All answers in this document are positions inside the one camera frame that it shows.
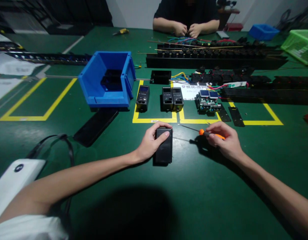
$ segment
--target black shirt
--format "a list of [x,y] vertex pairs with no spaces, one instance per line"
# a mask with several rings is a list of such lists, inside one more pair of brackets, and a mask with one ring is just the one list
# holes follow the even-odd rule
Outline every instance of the black shirt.
[[162,0],[154,15],[154,18],[159,17],[183,23],[187,29],[193,23],[219,19],[215,0],[196,0],[192,4],[188,4],[186,0]]

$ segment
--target green plastic basket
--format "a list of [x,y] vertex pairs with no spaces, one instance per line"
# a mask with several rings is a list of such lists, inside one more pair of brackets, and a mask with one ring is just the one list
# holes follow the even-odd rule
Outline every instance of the green plastic basket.
[[308,65],[308,30],[291,30],[281,49]]

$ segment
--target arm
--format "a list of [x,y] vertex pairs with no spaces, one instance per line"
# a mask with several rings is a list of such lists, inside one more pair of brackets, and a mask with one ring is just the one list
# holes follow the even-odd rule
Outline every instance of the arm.
[[197,38],[198,35],[200,35],[201,33],[209,34],[216,32],[219,25],[220,25],[220,20],[211,20],[207,23],[201,23],[201,24],[194,23],[191,25],[188,32],[190,37]]
[[187,33],[187,26],[180,22],[159,17],[153,19],[153,30],[161,32],[174,32],[177,37],[184,37]]
[[214,147],[219,146],[221,153],[237,164],[295,229],[308,238],[308,200],[249,158],[243,152],[237,132],[234,129],[223,122],[217,122],[211,124],[206,130],[211,133],[218,133],[226,138],[221,140],[211,134],[208,141]]
[[155,131],[159,127],[172,128],[168,123],[157,122],[146,131],[141,145],[129,154],[68,168],[31,183],[11,201],[1,215],[0,223],[24,214],[47,214],[50,207],[61,199],[150,158],[169,136],[166,132],[155,140]]

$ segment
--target blue storage bin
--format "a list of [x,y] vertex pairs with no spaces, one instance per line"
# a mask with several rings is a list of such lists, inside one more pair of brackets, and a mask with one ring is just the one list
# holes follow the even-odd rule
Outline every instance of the blue storage bin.
[[259,41],[270,41],[279,32],[267,24],[254,24],[248,34]]
[[136,79],[131,52],[95,52],[78,79],[90,107],[129,107]]

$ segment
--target digital display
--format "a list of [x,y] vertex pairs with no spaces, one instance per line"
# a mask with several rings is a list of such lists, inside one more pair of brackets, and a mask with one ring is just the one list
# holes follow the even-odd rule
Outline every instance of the digital display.
[[208,90],[200,90],[200,92],[201,92],[201,97],[209,97],[210,96]]
[[171,92],[171,88],[163,88],[163,92]]
[[218,98],[217,92],[210,92],[210,98]]
[[147,92],[147,91],[148,91],[148,87],[140,86],[140,92]]
[[172,88],[172,89],[173,89],[173,92],[181,92],[180,88]]

